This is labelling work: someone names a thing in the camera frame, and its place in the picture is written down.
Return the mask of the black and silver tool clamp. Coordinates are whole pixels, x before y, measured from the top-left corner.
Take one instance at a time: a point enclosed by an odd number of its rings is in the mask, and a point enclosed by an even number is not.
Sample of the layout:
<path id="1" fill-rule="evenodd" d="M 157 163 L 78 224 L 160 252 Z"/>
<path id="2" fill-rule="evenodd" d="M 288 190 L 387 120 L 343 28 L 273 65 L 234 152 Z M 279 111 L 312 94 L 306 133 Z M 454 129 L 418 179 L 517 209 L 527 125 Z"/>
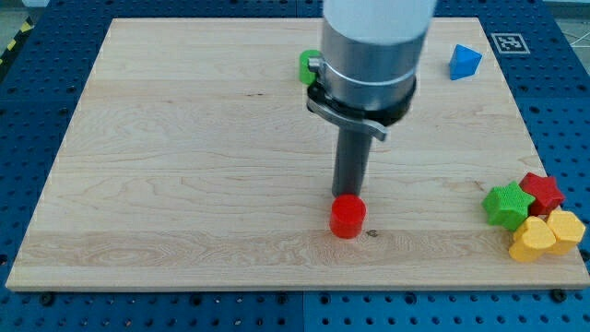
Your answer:
<path id="1" fill-rule="evenodd" d="M 401 120 L 408 112 L 411 100 L 417 87 L 416 76 L 413 71 L 403 77 L 402 83 L 407 89 L 401 89 L 401 95 L 395 96 L 389 91 L 389 86 L 361 85 L 353 83 L 351 96 L 359 92 L 361 97 L 368 97 L 367 105 L 352 105 L 337 100 L 332 92 L 326 89 L 323 82 L 323 70 L 328 65 L 322 58 L 321 67 L 316 80 L 308 86 L 306 106 L 311 113 L 315 113 L 327 122 L 339 128 L 352 130 L 369 135 L 380 141 L 385 141 L 389 135 L 388 127 Z"/>

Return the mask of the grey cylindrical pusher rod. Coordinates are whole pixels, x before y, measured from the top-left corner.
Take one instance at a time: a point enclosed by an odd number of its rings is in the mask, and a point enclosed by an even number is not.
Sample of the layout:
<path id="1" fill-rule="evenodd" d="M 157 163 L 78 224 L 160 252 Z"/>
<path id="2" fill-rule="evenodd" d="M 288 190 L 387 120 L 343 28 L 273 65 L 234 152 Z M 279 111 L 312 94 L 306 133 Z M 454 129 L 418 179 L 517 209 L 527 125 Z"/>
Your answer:
<path id="1" fill-rule="evenodd" d="M 371 136 L 339 129 L 332 183 L 334 197 L 360 194 L 371 145 Z"/>

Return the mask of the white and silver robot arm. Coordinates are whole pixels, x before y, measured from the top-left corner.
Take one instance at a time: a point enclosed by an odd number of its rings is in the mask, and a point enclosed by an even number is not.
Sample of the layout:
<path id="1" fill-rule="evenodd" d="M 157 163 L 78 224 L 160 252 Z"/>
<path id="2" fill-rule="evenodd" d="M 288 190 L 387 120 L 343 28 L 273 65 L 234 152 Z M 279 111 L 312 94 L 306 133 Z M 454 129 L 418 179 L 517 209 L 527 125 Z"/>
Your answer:
<path id="1" fill-rule="evenodd" d="M 320 50 L 305 63 L 311 113 L 337 126 L 333 196 L 361 191 L 373 140 L 407 113 L 437 0 L 329 0 Z"/>

